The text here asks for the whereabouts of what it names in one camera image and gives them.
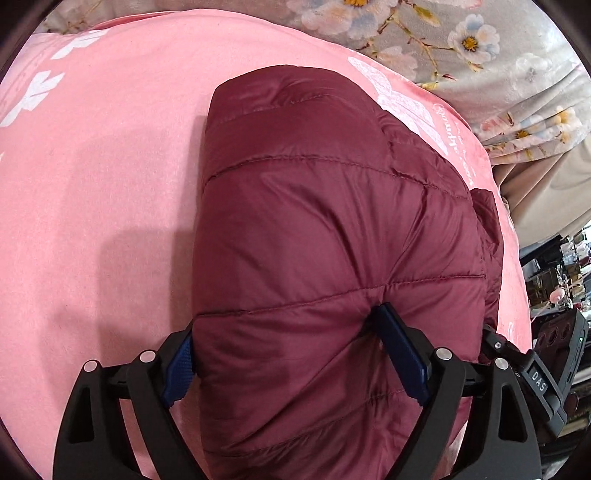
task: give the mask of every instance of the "blue gripper pad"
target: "blue gripper pad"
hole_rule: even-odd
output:
[[[172,407],[177,400],[184,398],[189,391],[193,377],[193,342],[191,341],[191,335],[188,335],[170,362],[166,372],[162,401],[167,408]]]
[[[398,322],[395,312],[383,304],[373,310],[372,316],[375,332],[384,344],[406,394],[424,407],[431,397],[427,386],[427,366]]]

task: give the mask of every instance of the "silver bolt head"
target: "silver bolt head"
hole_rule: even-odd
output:
[[[140,354],[139,361],[145,364],[149,364],[150,362],[153,362],[155,358],[156,352],[154,352],[153,350],[146,350],[145,352],[142,352]]]
[[[84,371],[85,372],[93,372],[96,370],[96,367],[98,367],[99,364],[97,363],[96,360],[88,360],[85,364],[84,364]]]
[[[435,353],[438,358],[445,361],[451,360],[453,357],[452,353],[447,348],[438,348]]]
[[[499,367],[501,370],[507,370],[509,368],[509,362],[504,358],[497,358],[495,360],[495,365]]]

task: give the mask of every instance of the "floral bedsheet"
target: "floral bedsheet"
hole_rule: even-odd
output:
[[[562,154],[591,131],[591,81],[531,0],[65,0],[42,27],[216,8],[360,51],[451,104],[492,164]]]

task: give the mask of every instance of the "pink blanket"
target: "pink blanket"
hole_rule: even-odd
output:
[[[274,64],[347,76],[469,187],[495,192],[505,240],[499,331],[530,346],[517,237],[488,156],[431,93],[344,47],[228,12],[36,36],[0,85],[0,416],[43,478],[51,478],[61,415],[84,361],[128,362],[190,320],[209,101],[225,80]],[[195,393],[174,417],[201,459]]]

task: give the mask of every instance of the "maroon puffer jacket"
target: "maroon puffer jacket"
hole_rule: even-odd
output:
[[[476,360],[501,288],[492,194],[359,86],[302,67],[220,85],[202,162],[193,338],[213,476],[382,480],[420,408],[362,322],[389,301]],[[454,436],[466,420],[463,403]]]

